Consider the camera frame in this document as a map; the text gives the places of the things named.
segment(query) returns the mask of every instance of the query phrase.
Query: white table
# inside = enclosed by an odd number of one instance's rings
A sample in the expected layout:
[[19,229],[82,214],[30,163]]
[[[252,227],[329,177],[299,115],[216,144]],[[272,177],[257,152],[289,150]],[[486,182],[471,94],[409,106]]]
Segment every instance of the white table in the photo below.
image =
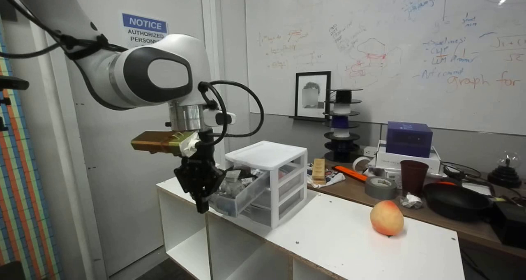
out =
[[456,232],[432,224],[405,218],[389,238],[372,229],[370,207],[309,190],[305,207],[270,229],[197,213],[176,178],[157,186],[167,254],[200,280],[464,279]]

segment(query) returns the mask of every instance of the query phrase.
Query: white door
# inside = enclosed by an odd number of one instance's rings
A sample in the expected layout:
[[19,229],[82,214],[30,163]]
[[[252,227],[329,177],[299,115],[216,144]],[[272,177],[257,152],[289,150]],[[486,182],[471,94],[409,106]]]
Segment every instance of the white door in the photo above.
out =
[[[122,13],[168,23],[170,33],[204,38],[201,0],[79,0],[113,44],[127,46]],[[128,111],[100,106],[71,61],[69,77],[107,275],[163,244],[155,184],[173,177],[179,158],[135,151],[131,139],[145,130],[167,130],[166,104]]]

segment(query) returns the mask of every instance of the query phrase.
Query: peach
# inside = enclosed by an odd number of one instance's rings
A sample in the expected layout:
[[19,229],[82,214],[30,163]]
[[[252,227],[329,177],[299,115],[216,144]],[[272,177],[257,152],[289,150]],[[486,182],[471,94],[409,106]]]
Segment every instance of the peach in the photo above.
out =
[[381,201],[371,210],[372,228],[378,233],[395,236],[404,228],[404,215],[393,201]]

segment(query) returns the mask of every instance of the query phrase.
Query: power strip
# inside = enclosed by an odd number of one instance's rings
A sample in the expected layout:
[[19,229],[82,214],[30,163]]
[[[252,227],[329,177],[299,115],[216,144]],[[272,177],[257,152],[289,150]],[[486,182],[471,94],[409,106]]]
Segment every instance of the power strip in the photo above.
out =
[[360,149],[357,150],[354,154],[364,156],[364,157],[374,158],[376,157],[377,150],[378,148],[374,146],[360,145]]

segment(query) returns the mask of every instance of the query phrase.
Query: brown cup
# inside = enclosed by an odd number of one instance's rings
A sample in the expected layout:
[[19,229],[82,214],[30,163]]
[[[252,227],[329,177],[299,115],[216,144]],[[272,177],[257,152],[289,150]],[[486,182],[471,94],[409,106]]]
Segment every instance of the brown cup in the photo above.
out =
[[429,165],[419,161],[403,160],[400,162],[400,167],[402,167],[402,194],[404,197],[407,192],[421,197]]

